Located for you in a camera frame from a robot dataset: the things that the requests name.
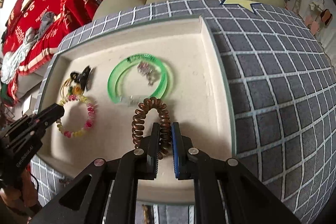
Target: silver rivet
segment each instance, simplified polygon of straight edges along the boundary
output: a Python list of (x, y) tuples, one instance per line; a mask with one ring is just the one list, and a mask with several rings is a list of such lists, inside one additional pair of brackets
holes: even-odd
[(96, 160), (94, 161), (94, 164), (95, 164), (96, 166), (102, 166), (102, 165), (104, 164), (104, 160), (103, 160), (103, 159), (96, 159)]
[(192, 148), (189, 148), (188, 152), (190, 155), (197, 155), (199, 150), (197, 148), (192, 147)]
[(137, 148), (133, 151), (134, 155), (140, 156), (144, 153), (144, 150), (141, 148)]
[(230, 158), (230, 159), (228, 159), (228, 160), (227, 160), (227, 163), (228, 163), (228, 165), (230, 165), (230, 166), (237, 166), (237, 165), (238, 165), (238, 161), (237, 161), (236, 159), (234, 159), (234, 158)]

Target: tray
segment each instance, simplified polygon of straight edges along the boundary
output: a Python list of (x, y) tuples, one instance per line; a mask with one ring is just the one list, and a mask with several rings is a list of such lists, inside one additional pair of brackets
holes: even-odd
[[(169, 87), (163, 97), (172, 122), (195, 147), (211, 157), (226, 160), (235, 151), (235, 124), (228, 83), (217, 46), (202, 17), (138, 24), (113, 31), (68, 49), (57, 56), (42, 93), (39, 111), (61, 99), (59, 91), (72, 71), (92, 69), (91, 89), (85, 92), (97, 105), (91, 131), (78, 138), (61, 135), (56, 125), (43, 138), (38, 155), (63, 174), (75, 177), (96, 158), (113, 160), (133, 150), (131, 122), (137, 105), (113, 104), (107, 81), (113, 68), (124, 58), (149, 53), (170, 71)], [(128, 95), (149, 95), (146, 78), (132, 69), (124, 79)], [(85, 123), (84, 104), (64, 106), (63, 126), (78, 130)], [(158, 122), (149, 112), (144, 135)], [(186, 204), (194, 202), (193, 181), (174, 177), (172, 155), (159, 161), (157, 179), (139, 181), (137, 199), (148, 203)]]

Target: translucent green ring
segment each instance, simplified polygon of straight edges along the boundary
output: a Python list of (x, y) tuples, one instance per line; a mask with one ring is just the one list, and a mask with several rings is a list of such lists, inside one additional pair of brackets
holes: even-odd
[(150, 65), (153, 65), (156, 68), (159, 68), (161, 79), (160, 83), (157, 86), (156, 90), (149, 97), (161, 98), (166, 91), (167, 82), (168, 82), (168, 73), (167, 69), (163, 65), (163, 63), (150, 54), (134, 54), (123, 61), (121, 61), (111, 72), (108, 83), (107, 83), (107, 91), (113, 103), (120, 103), (122, 96), (118, 95), (119, 84), (121, 82), (122, 76), (124, 73), (130, 69), (131, 67), (138, 65), (139, 62), (145, 61)]

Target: gray plaid tablecloth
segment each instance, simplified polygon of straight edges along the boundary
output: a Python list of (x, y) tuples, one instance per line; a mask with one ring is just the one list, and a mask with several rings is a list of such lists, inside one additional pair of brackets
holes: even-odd
[[(174, 0), (120, 11), (67, 35), (59, 53), (140, 22), (202, 15), (215, 38), (230, 85), (236, 157), (302, 223), (312, 223), (336, 186), (334, 70), (294, 13), (265, 4), (252, 4), (251, 12), (221, 2)], [(56, 55), (41, 84), (36, 108)], [(38, 157), (32, 165), (42, 185), (40, 201), (45, 204), (63, 187), (64, 177)], [(193, 206), (153, 206), (153, 221), (194, 223), (193, 210)], [(137, 216), (141, 223), (142, 215)]]

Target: beaded bracelet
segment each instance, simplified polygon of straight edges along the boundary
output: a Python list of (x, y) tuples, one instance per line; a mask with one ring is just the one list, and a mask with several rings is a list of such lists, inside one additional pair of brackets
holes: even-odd
[(79, 130), (79, 131), (66, 131), (62, 125), (61, 119), (58, 119), (56, 121), (57, 123), (57, 127), (58, 130), (65, 136), (68, 138), (71, 137), (80, 137), (83, 135), (83, 133), (87, 130), (89, 130), (92, 126), (93, 126), (93, 120), (95, 118), (95, 108), (92, 104), (92, 102), (85, 96), (83, 95), (67, 95), (65, 98), (63, 98), (62, 100), (60, 100), (59, 105), (64, 106), (67, 102), (69, 101), (80, 101), (86, 104), (87, 106), (87, 110), (88, 110), (88, 119), (85, 122), (84, 127)]

